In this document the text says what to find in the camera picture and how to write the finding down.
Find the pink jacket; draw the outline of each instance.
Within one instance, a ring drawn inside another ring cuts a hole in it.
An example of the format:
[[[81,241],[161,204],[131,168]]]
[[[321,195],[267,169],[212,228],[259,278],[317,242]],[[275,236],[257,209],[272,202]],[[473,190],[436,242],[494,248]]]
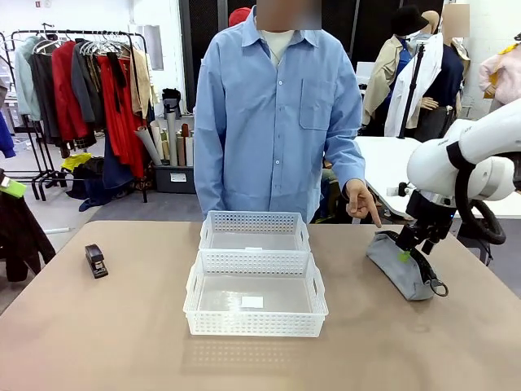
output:
[[[496,99],[503,104],[521,98],[521,45],[510,53],[494,55],[479,67],[479,88],[485,91],[492,83],[490,75],[498,71]]]

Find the blue button-up shirt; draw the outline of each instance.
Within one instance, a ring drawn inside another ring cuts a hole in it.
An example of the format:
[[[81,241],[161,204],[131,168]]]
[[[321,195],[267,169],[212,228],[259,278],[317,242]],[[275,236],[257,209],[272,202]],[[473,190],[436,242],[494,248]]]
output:
[[[313,218],[322,157],[344,185],[364,180],[354,142],[361,94],[340,42],[325,31],[296,31],[278,68],[246,22],[218,33],[199,71],[195,107],[195,187],[210,210],[299,212]]]

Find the red garment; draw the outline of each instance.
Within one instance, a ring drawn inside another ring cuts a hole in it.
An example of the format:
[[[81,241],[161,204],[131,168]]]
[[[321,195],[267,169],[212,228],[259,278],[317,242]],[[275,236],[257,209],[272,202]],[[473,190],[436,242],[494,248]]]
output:
[[[237,8],[233,11],[228,19],[228,27],[235,26],[236,24],[244,22],[252,12],[251,8],[243,7]]]
[[[130,95],[130,62],[127,59],[119,59],[119,63],[125,75],[126,86],[118,86],[107,57],[98,57],[101,68],[101,81],[103,87],[103,102],[107,117],[107,131],[110,135],[114,155],[120,158],[123,165],[130,165],[132,174],[136,178],[144,176],[143,170],[143,145],[135,134],[139,126],[144,125],[143,119],[135,116],[132,110],[132,97]]]
[[[80,104],[72,92],[72,53],[75,42],[65,42],[52,52],[52,75],[55,84],[58,128],[64,142],[85,137],[89,133],[81,116]]]

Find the man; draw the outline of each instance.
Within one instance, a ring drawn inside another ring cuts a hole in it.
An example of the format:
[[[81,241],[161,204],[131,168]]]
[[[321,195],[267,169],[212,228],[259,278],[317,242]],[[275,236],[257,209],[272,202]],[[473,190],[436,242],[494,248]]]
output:
[[[330,34],[297,29],[309,16],[304,0],[259,0],[244,23],[210,43],[195,108],[195,187],[204,216],[284,211],[309,222],[325,152],[350,215],[370,213],[380,225],[353,141],[361,95],[352,65]]]

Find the green tag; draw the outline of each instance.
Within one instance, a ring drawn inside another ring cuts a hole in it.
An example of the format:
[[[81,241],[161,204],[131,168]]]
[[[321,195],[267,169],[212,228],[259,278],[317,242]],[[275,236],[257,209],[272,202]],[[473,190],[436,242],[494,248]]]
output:
[[[3,191],[4,193],[7,193],[16,198],[22,198],[26,189],[27,186],[25,186],[23,183],[13,181],[12,179],[9,180],[7,187],[0,186],[0,191]]]
[[[398,261],[400,261],[402,263],[407,263],[409,258],[410,258],[410,251],[405,251],[402,254],[398,254]]]

